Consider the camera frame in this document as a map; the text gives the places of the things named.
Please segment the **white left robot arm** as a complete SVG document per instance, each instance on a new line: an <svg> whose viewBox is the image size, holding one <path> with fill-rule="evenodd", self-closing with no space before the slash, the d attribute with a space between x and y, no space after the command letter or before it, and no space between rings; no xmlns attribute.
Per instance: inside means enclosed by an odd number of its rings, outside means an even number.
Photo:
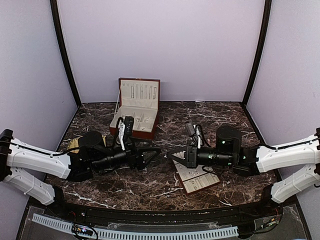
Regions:
<svg viewBox="0 0 320 240"><path fill-rule="evenodd" d="M5 129L0 134L0 180L51 210L60 218L67 218L70 206L64 202L63 191L44 183L27 170L47 173L71 182L84 182L94 173L113 171L121 165L142 170L161 153L158 147L137 146L135 138L127 138L123 145L106 146L98 131L91 131L77 140L78 145L64 152L35 147L13 136Z"/></svg>

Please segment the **brown jewelry display tray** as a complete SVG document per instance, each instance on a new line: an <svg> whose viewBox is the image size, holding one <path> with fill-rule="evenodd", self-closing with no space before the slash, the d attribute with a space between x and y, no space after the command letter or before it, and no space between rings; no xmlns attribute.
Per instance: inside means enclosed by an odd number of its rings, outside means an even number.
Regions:
<svg viewBox="0 0 320 240"><path fill-rule="evenodd" d="M186 195L204 191L220 183L217 175L205 172L202 165L197 168L187 168L177 161L173 161L176 173Z"/></svg>

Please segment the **red wooden jewelry box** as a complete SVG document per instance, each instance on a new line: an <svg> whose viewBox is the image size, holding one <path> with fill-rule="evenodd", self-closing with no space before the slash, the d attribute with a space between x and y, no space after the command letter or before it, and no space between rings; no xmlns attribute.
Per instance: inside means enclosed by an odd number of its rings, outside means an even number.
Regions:
<svg viewBox="0 0 320 240"><path fill-rule="evenodd" d="M118 79L119 93L114 117L109 125L111 135L116 133L118 118L134 118L135 138L152 140L159 122L160 86L159 79Z"/></svg>

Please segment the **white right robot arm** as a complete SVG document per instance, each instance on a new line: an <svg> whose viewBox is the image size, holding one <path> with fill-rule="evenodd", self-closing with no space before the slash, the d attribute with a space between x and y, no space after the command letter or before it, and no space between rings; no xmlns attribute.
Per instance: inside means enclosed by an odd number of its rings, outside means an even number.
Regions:
<svg viewBox="0 0 320 240"><path fill-rule="evenodd" d="M255 213L266 217L275 208L293 195L320 185L320 130L315 134L287 144L258 144L242 147L242 133L228 125L216 130L215 147L202 146L203 136L195 130L190 137L198 137L192 145L186 145L167 153L167 157L188 169L197 166L229 167L242 177L266 173L271 170L301 165L302 168L282 181L266 186L262 201L255 205Z"/></svg>

